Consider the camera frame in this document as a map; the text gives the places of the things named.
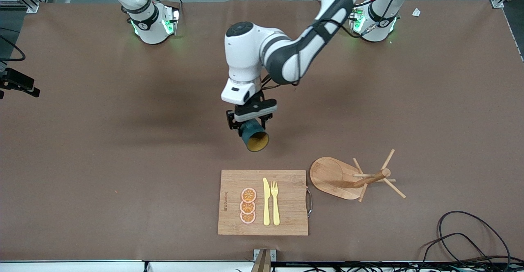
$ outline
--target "table surface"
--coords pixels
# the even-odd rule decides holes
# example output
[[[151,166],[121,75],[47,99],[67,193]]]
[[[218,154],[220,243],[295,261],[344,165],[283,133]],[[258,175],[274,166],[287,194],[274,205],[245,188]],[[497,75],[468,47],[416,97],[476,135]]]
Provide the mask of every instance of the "table surface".
[[[422,14],[411,12],[418,7]],[[119,5],[41,5],[24,21],[12,67],[40,98],[7,91],[0,107],[1,259],[285,261],[422,258],[450,210],[480,216],[524,255],[524,65],[502,9],[487,0],[406,1],[395,31],[367,43],[340,32],[298,87],[268,91],[270,144],[245,149],[226,126],[223,37],[235,22],[297,37],[306,1],[185,4],[184,36],[142,43]],[[322,156],[388,168],[364,201],[316,190],[309,236],[219,236],[222,169],[308,170]],[[501,244],[454,215],[487,254]],[[459,257],[477,254],[451,240]],[[447,261],[442,250],[431,260]]]

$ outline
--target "yellow fork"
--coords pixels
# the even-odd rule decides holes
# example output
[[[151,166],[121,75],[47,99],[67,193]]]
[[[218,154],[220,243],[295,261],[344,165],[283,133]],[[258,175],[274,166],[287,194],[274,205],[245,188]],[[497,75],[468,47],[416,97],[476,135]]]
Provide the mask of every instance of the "yellow fork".
[[[277,195],[278,195],[277,181],[271,181],[271,195],[273,196],[273,224],[275,226],[278,226],[280,225],[280,215],[278,213],[278,203],[277,203]]]

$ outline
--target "white sticker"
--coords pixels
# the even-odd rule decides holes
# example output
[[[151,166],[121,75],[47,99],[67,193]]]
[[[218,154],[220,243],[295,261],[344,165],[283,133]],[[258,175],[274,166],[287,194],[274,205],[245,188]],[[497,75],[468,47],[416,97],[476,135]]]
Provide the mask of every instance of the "white sticker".
[[[413,11],[413,16],[415,16],[415,17],[420,16],[420,10],[419,10],[419,8],[415,8],[415,11]]]

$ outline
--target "yellow knife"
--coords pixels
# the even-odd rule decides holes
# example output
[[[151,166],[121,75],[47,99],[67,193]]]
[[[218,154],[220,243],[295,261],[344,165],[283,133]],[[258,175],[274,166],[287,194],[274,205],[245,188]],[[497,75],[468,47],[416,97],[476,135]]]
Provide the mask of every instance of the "yellow knife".
[[[271,196],[271,190],[267,179],[264,178],[264,225],[269,226],[269,204],[268,199]]]

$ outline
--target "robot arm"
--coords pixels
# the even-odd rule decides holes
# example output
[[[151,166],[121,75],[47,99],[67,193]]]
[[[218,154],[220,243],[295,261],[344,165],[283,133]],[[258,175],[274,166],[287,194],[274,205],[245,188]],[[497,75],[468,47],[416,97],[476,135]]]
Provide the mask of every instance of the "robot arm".
[[[221,93],[222,100],[236,104],[235,111],[228,111],[231,129],[237,129],[244,143],[250,148],[243,129],[249,127],[249,134],[264,132],[265,121],[277,109],[276,100],[265,100],[262,93],[260,72],[266,68],[271,80],[279,85],[296,84],[304,76],[311,62],[352,15],[359,14],[360,35],[369,40],[384,39],[393,28],[387,27],[396,19],[397,11],[404,0],[377,0],[378,7],[371,7],[369,13],[354,12],[355,0],[321,0],[322,5],[314,22],[297,39],[292,40],[280,29],[265,28],[252,22],[239,22],[231,26],[224,40],[226,61],[230,67],[229,79]],[[256,117],[262,121],[258,125]],[[261,142],[267,143],[267,134]],[[260,150],[265,144],[257,144]]]
[[[152,0],[118,0],[131,17],[136,35],[147,44],[163,42],[176,31],[178,9]]]

